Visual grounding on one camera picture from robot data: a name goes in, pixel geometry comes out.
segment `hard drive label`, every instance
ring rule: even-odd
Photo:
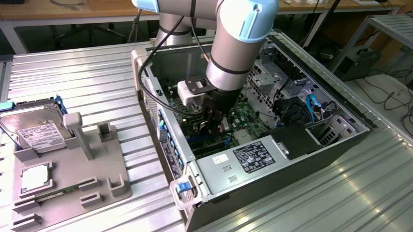
[[[17,133],[33,149],[43,149],[64,143],[55,123],[17,130]]]
[[[267,149],[259,141],[234,150],[234,154],[246,173],[253,173],[275,163]]]

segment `motherboard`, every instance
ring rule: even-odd
[[[171,106],[187,111],[179,98],[170,98]],[[226,125],[222,125],[222,133],[211,135],[202,130],[203,117],[186,117],[175,114],[187,143],[195,157],[199,159],[216,152],[227,150],[240,144],[258,139],[261,133],[269,130],[254,112],[250,104],[239,99],[226,117]]]

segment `wooden table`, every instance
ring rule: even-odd
[[[326,4],[319,4],[315,13],[319,13],[318,20],[314,24],[313,30],[306,40],[306,44],[311,41],[314,34],[325,19],[327,10],[331,7],[334,0]],[[393,14],[404,5],[401,0],[392,0]],[[291,2],[290,4],[279,1],[279,15],[309,14],[314,11],[315,5],[309,3]],[[361,6],[351,0],[341,0],[335,12],[354,12],[354,11],[381,11],[381,5]],[[48,0],[25,0],[24,4],[0,5],[0,29],[7,37],[7,40],[15,50],[16,54],[27,53],[27,49],[15,31],[16,27],[25,26],[45,26],[45,25],[67,25],[67,24],[85,24],[85,23],[108,23],[108,22],[131,22],[138,13],[138,9],[123,10],[99,10],[93,11],[88,5],[79,6],[79,10],[72,10],[67,7],[53,5]],[[140,20],[156,20],[159,16],[143,11]]]

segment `metal frame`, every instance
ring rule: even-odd
[[[371,6],[371,8],[365,9],[335,9],[334,13],[338,12],[363,12],[363,11],[381,11],[382,7]],[[390,14],[396,14],[400,7],[394,7]],[[317,22],[314,24],[310,35],[305,41],[303,46],[307,46],[313,40],[315,32],[321,26],[322,20],[327,14],[329,9],[315,10],[315,13],[321,14]],[[303,11],[279,11],[279,15],[297,15],[297,14],[310,14],[313,10]],[[131,22],[135,16],[110,16],[110,17],[89,17],[89,18],[60,18],[60,19],[35,19],[35,20],[0,20],[0,29],[5,35],[5,38],[13,48],[16,54],[28,53],[24,46],[24,42],[16,33],[16,27],[29,27],[29,26],[47,26],[47,25],[67,25],[67,24],[87,24],[87,23],[110,23],[110,22]],[[143,15],[140,16],[140,21],[159,20],[159,15]],[[207,35],[214,35],[212,30],[207,30]]]
[[[366,46],[371,45],[379,32],[384,32],[389,36],[392,36],[393,39],[398,40],[404,45],[413,49],[413,36],[410,35],[413,33],[413,17],[405,14],[369,16],[359,25],[359,28],[355,31],[350,41],[347,42],[339,56],[334,59],[330,66],[331,72],[335,72],[349,50],[354,47],[359,37],[362,36],[369,26],[375,27],[378,33],[375,33],[375,35],[366,41]]]

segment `metal rack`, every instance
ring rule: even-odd
[[[367,16],[357,32],[354,33],[350,41],[347,42],[343,51],[341,52],[339,56],[334,59],[331,63],[330,66],[331,72],[335,72],[349,50],[354,47],[359,37],[362,36],[369,26],[375,27],[378,31],[386,33],[396,40],[398,40],[406,47],[413,49],[413,17],[410,15],[400,14],[400,15]],[[378,33],[375,33],[375,36],[373,36],[367,40],[366,45],[371,44],[377,35]]]

